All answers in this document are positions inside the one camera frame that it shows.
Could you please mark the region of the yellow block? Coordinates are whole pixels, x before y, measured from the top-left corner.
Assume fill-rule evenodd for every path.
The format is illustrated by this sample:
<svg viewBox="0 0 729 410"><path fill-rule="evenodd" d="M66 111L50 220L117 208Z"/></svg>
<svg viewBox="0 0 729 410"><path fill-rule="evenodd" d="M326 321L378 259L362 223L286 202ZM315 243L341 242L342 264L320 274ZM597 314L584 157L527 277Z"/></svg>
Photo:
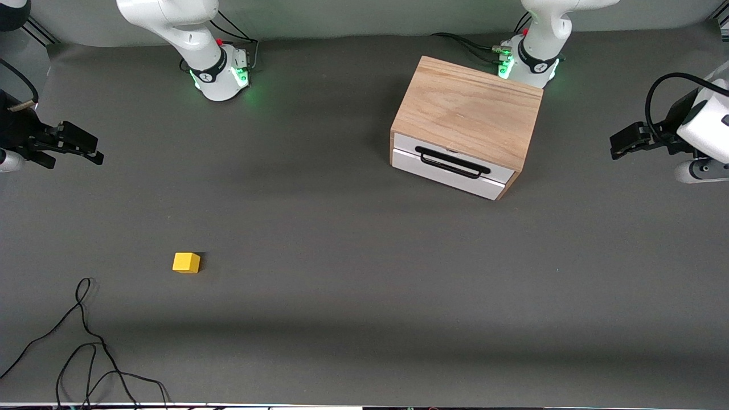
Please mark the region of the yellow block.
<svg viewBox="0 0 729 410"><path fill-rule="evenodd" d="M193 252L177 252L171 270L177 273L199 273L202 257Z"/></svg>

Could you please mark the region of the wooden drawer cabinet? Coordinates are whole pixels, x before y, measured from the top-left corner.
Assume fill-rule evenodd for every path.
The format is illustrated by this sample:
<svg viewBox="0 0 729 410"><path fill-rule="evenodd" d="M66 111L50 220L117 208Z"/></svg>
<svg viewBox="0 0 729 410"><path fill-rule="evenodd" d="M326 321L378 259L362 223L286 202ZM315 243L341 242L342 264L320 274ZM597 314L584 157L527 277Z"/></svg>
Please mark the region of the wooden drawer cabinet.
<svg viewBox="0 0 729 410"><path fill-rule="evenodd" d="M390 165L394 133L471 155L515 171L499 200L523 171L542 97L541 88L424 55L390 128ZM469 178L490 172L437 151L417 150L427 165Z"/></svg>

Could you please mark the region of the dark grey table cover sheet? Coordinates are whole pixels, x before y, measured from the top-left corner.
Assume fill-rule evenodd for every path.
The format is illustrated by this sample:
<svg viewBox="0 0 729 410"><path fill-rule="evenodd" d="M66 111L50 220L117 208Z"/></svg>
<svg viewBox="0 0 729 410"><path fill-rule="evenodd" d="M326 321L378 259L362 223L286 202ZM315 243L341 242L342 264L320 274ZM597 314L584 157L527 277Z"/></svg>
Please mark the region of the dark grey table cover sheet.
<svg viewBox="0 0 729 410"><path fill-rule="evenodd" d="M265 42L222 104L169 46L51 47L39 116L106 160L0 175L0 373L90 277L91 329L175 401L729 408L729 183L609 155L725 50L714 22L573 34L488 202L388 163L420 57L474 66L447 39Z"/></svg>

